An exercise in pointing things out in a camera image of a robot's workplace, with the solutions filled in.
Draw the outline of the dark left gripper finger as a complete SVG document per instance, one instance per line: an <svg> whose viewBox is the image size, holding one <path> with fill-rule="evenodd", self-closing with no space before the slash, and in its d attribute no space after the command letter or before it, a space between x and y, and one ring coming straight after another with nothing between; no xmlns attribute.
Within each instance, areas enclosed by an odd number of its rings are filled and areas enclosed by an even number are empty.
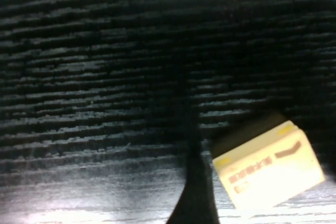
<svg viewBox="0 0 336 224"><path fill-rule="evenodd" d="M212 170L202 156L203 138L197 125L197 115L191 111L183 122L188 143L186 181L167 223L219 223Z"/></svg>

